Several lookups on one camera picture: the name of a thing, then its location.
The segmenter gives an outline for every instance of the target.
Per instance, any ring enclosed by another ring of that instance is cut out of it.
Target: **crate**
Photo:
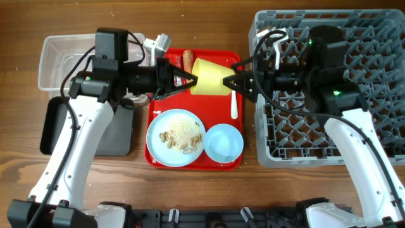
[[[377,135],[391,164],[405,165],[403,12],[397,9],[259,11],[249,31],[250,55],[258,43],[258,30],[267,26],[285,27],[289,39],[282,44],[280,62],[304,64],[308,33],[317,25],[333,25],[345,32],[344,77],[357,83],[365,95]],[[266,56],[270,60],[273,52],[268,47]],[[304,94],[275,91],[273,99],[285,108],[294,108],[303,103]],[[344,164],[335,144],[313,117],[297,117],[275,110],[259,95],[254,121],[258,160],[264,167]]]

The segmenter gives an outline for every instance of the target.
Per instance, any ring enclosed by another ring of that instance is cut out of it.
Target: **yellow cup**
[[[190,88],[191,94],[226,96],[232,91],[222,84],[224,77],[235,74],[232,69],[197,58],[191,73],[198,77],[197,85]]]

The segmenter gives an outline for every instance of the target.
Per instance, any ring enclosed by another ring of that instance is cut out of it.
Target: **wooden table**
[[[37,87],[39,57],[49,35],[88,34],[98,27],[120,27],[155,38],[164,32],[172,47],[232,50],[246,58],[247,32],[254,14],[268,9],[399,8],[405,1],[124,1],[40,3],[5,0],[0,5],[0,226],[9,227],[12,199],[25,200],[48,156],[39,151],[47,102]],[[136,120],[134,149],[122,158],[95,158],[85,190],[85,208],[100,201],[133,208],[224,209],[293,206],[324,196],[361,215],[356,190],[345,166],[267,169],[256,156],[254,105],[244,105],[245,150],[233,172],[157,170],[143,155],[146,111]],[[405,167],[396,167],[405,181]]]

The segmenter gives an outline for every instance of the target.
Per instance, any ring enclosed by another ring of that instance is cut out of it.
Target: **rice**
[[[181,150],[185,151],[187,149],[192,149],[192,152],[195,151],[190,145],[190,138],[195,136],[200,136],[201,129],[197,122],[195,122],[191,117],[185,115],[176,115],[171,117],[168,121],[168,125],[165,127],[166,132],[171,132],[169,137],[173,137],[173,140],[176,142],[176,145],[171,147],[172,150],[179,152]],[[187,144],[187,147],[181,149],[182,145]],[[203,145],[203,140],[197,142],[196,148],[200,148]]]

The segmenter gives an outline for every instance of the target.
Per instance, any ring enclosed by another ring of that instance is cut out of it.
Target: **wood grain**
[[[399,8],[405,1],[22,1],[0,4],[0,227],[9,227],[12,199],[24,200],[49,160],[39,151],[48,96],[37,87],[39,58],[49,35],[93,33],[120,27],[155,38],[164,32],[172,47],[226,49],[248,57],[247,32],[259,10]],[[361,215],[345,166],[265,169],[256,156],[254,105],[244,106],[243,161],[233,172],[156,170],[143,149],[146,108],[136,120],[132,152],[95,158],[87,179],[85,207],[100,201],[167,210],[292,206],[324,196]],[[396,167],[405,181],[405,167]]]

